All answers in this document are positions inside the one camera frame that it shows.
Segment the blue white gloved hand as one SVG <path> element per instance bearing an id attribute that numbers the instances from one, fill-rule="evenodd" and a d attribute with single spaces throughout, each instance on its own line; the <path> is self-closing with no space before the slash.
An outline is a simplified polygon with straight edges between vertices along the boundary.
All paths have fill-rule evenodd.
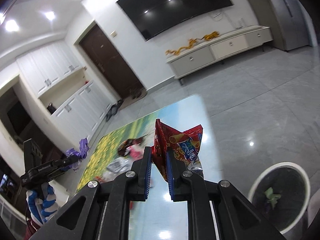
<path id="1" fill-rule="evenodd" d="M 54 188 L 48 183 L 42 185 L 44 199 L 37 196 L 34 190 L 26 192 L 26 201 L 31 213 L 32 220 L 39 226 L 45 224 L 58 211 Z"/>

